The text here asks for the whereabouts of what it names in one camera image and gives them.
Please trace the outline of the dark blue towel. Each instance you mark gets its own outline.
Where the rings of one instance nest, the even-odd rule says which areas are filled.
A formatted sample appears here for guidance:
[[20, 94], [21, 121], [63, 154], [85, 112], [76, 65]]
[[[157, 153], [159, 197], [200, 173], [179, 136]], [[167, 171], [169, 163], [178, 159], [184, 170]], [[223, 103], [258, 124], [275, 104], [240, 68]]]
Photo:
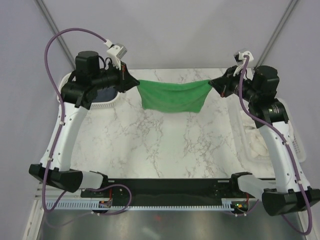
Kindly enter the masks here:
[[118, 92], [114, 88], [105, 88], [102, 90], [99, 90], [97, 92], [97, 97], [95, 98], [95, 103], [104, 103], [104, 102], [110, 102], [112, 101], [116, 96]]

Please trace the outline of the green towel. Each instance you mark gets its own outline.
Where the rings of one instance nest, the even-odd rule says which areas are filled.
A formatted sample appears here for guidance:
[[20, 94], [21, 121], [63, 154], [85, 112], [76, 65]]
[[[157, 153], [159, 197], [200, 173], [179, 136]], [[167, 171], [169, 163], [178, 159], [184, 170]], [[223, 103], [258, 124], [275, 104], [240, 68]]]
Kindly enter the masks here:
[[212, 87], [208, 80], [189, 83], [140, 80], [137, 89], [145, 110], [199, 113]]

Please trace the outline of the white towel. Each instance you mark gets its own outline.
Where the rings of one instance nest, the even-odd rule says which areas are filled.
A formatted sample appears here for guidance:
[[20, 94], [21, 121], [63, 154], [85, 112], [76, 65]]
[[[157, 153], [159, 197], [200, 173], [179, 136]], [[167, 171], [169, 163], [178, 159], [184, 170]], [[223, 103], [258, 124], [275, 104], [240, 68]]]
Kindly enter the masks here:
[[256, 128], [255, 122], [247, 115], [243, 110], [240, 111], [243, 128], [247, 137], [250, 155], [253, 158], [268, 157], [269, 152], [267, 145], [260, 134], [260, 131]]

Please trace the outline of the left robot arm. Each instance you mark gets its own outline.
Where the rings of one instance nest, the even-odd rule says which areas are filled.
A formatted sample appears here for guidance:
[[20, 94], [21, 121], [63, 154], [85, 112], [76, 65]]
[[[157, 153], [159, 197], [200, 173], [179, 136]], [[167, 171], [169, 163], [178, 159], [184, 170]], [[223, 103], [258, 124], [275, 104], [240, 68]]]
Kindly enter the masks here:
[[103, 181], [102, 173], [71, 169], [71, 157], [80, 126], [98, 91], [113, 88], [124, 93], [140, 84], [121, 60], [125, 53], [118, 46], [109, 49], [107, 68], [100, 67], [100, 55], [95, 51], [81, 51], [76, 56], [76, 69], [58, 91], [58, 118], [47, 149], [28, 171], [44, 185], [70, 193], [92, 189], [98, 197], [109, 193], [110, 186]]

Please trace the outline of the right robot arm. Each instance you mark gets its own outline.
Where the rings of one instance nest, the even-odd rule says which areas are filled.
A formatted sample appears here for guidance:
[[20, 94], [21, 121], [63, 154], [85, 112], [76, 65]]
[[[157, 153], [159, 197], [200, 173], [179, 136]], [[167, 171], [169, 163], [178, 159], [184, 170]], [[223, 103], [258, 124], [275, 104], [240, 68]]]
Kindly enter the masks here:
[[241, 81], [230, 67], [223, 76], [209, 81], [222, 98], [232, 94], [248, 102], [248, 111], [262, 135], [275, 174], [275, 183], [256, 178], [252, 173], [239, 172], [231, 176], [229, 193], [241, 197], [248, 193], [262, 201], [270, 216], [303, 212], [320, 201], [320, 190], [312, 188], [294, 153], [290, 120], [285, 106], [276, 98], [278, 71], [262, 65], [253, 78]]

